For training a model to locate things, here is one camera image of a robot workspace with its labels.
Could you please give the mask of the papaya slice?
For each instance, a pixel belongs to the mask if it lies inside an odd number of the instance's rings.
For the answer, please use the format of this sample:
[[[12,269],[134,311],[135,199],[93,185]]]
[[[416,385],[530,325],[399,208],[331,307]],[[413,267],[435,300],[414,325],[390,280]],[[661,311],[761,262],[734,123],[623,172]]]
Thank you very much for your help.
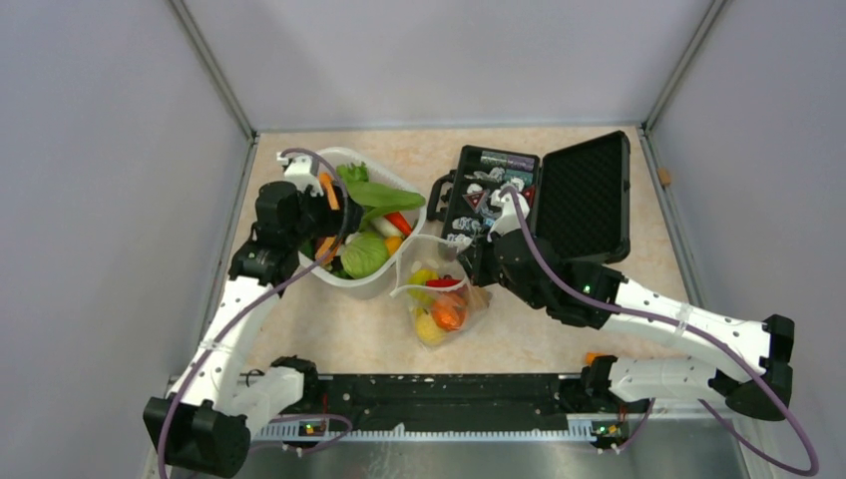
[[[341,203],[334,188],[335,182],[333,180],[333,177],[327,172],[321,172],[318,176],[318,180],[324,192],[326,200],[329,204],[329,207],[333,211],[340,211]]]

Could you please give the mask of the red chili pepper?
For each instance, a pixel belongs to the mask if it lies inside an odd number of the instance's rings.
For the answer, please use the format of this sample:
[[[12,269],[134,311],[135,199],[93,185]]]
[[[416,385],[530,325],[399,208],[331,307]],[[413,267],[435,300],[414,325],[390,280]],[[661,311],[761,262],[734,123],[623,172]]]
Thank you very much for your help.
[[[444,276],[444,277],[438,277],[438,278],[435,278],[435,279],[427,280],[425,282],[425,285],[427,287],[433,287],[433,288],[451,288],[451,287],[459,285],[461,282],[462,282],[461,279],[457,279],[457,278],[453,278],[453,277],[449,277],[449,276]]]

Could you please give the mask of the clear zip top bag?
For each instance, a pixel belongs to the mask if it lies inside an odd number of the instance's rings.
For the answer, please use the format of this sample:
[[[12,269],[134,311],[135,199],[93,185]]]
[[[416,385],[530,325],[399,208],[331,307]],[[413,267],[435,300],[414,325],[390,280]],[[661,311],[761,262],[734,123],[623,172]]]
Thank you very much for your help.
[[[474,285],[459,262],[468,249],[465,240],[419,235],[398,251],[390,296],[404,303],[418,341],[427,348],[471,330],[490,308],[492,294]]]

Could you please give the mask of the small orange fruit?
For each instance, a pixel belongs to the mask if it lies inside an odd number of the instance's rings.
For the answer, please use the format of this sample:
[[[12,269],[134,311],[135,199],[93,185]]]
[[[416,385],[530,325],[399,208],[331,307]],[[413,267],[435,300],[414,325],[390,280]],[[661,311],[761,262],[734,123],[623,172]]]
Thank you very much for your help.
[[[467,301],[458,293],[440,294],[431,307],[431,315],[437,325],[446,331],[462,328],[467,317]]]

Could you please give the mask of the orange carrot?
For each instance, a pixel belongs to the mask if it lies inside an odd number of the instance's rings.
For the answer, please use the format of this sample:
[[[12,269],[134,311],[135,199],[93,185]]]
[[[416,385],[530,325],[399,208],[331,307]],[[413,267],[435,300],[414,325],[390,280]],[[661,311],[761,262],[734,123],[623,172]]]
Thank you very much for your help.
[[[413,228],[401,213],[390,213],[385,215],[384,218],[388,220],[398,231],[400,231],[404,237],[408,238],[412,235]]]

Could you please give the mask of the yellow green star fruit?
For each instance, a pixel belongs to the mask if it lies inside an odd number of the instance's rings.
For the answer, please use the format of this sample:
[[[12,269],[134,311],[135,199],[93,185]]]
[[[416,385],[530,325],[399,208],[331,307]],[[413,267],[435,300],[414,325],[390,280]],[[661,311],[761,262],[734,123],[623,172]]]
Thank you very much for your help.
[[[415,301],[416,304],[421,305],[423,307],[429,307],[434,301],[433,297],[422,289],[415,289],[415,286],[426,286],[428,281],[439,278],[440,276],[436,271],[421,268],[414,272],[407,280],[406,284],[410,285],[411,289],[407,289],[406,292],[408,296]]]

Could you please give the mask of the yellow lemon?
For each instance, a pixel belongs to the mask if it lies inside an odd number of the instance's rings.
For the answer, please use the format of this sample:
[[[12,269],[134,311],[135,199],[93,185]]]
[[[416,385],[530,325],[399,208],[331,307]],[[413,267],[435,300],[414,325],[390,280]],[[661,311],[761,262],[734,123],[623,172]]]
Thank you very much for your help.
[[[430,347],[442,344],[448,335],[448,332],[440,328],[428,313],[420,314],[415,318],[414,329],[418,339]]]

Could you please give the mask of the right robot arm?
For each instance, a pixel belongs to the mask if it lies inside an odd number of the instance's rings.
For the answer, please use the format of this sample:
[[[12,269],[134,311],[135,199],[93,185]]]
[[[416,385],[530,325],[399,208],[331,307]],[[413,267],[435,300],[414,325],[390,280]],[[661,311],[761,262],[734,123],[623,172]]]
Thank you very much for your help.
[[[792,395],[792,319],[734,318],[654,292],[601,263],[561,259],[518,231],[479,238],[458,254],[469,281],[498,284],[532,309],[577,328],[634,334],[680,352],[676,359],[600,359],[582,373],[588,403],[611,411],[652,398],[723,400],[764,421],[786,417]]]

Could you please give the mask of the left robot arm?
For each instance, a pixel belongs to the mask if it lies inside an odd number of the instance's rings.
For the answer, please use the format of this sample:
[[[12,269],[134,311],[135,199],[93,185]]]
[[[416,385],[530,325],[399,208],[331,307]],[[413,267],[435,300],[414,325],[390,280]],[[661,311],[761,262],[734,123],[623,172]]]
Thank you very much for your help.
[[[232,256],[217,312],[185,372],[163,397],[151,398],[144,422],[158,456],[158,472],[184,469],[233,477],[255,435],[285,407],[307,412],[319,385],[289,366],[274,366],[255,385],[239,386],[248,353],[285,290],[317,268],[300,264],[302,245],[339,242],[360,224],[363,209],[336,182],[334,208],[319,185],[300,190],[289,181],[262,186],[256,219]]]

